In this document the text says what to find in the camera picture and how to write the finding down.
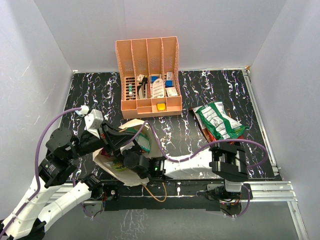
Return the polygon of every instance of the white connector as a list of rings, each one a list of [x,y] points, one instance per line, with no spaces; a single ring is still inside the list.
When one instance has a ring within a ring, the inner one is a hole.
[[[87,115],[87,113],[89,112],[89,107],[86,105],[82,105],[81,106],[81,110],[80,111],[75,111],[76,114],[78,114],[80,117],[84,117],[85,115]]]

